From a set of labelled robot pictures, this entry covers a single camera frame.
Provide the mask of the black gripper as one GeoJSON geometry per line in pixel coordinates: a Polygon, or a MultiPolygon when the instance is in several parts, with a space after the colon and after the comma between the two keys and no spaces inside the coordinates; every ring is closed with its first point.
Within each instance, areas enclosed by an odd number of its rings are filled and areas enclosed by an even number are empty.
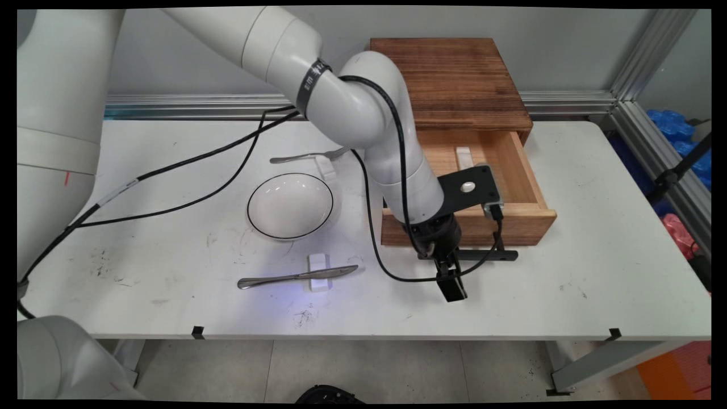
{"type": "Polygon", "coordinates": [[[458,267],[457,249],[462,231],[455,215],[449,213],[436,219],[404,226],[415,243],[418,259],[434,260],[438,288],[447,302],[468,298],[458,267]]]}

